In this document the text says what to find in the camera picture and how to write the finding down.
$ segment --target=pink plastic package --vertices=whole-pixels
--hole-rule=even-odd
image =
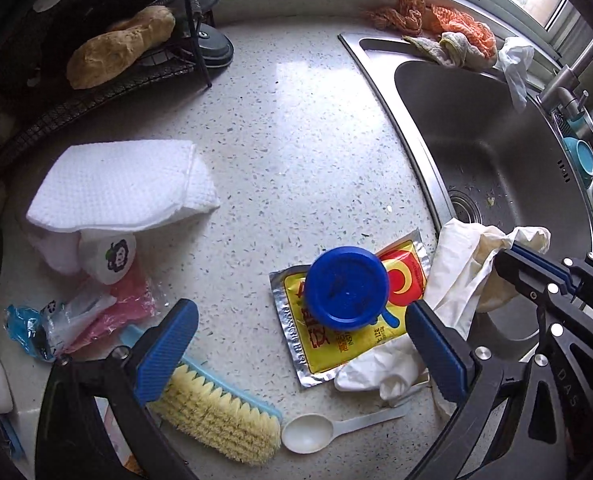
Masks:
[[[75,352],[126,324],[156,316],[160,314],[159,306],[165,304],[163,295],[145,276],[138,259],[134,260],[128,273],[112,285],[110,294],[116,298],[116,303],[81,332],[65,352]]]

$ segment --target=brush bristles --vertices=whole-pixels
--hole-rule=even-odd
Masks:
[[[276,416],[215,388],[186,365],[174,370],[161,398],[150,406],[178,430],[239,462],[260,465],[281,446]]]

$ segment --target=blue plastic wrapper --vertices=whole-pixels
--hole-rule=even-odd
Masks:
[[[7,308],[5,329],[13,341],[18,341],[27,354],[43,361],[52,362],[54,356],[49,351],[48,338],[43,328],[39,311],[26,306]]]

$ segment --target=spoon bowl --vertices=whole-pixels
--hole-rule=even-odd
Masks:
[[[334,423],[324,415],[308,413],[283,428],[283,444],[295,453],[316,453],[334,440]]]

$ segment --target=sink overflow hole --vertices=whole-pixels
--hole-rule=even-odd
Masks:
[[[571,179],[571,177],[569,176],[569,173],[567,172],[567,168],[565,167],[565,163],[561,159],[560,161],[558,161],[557,164],[559,165],[559,169],[561,170],[561,175],[563,176],[563,179],[565,180],[565,182],[569,182],[570,179]]]
[[[448,192],[456,217],[463,223],[482,223],[481,212],[474,200],[465,193],[457,190]]]

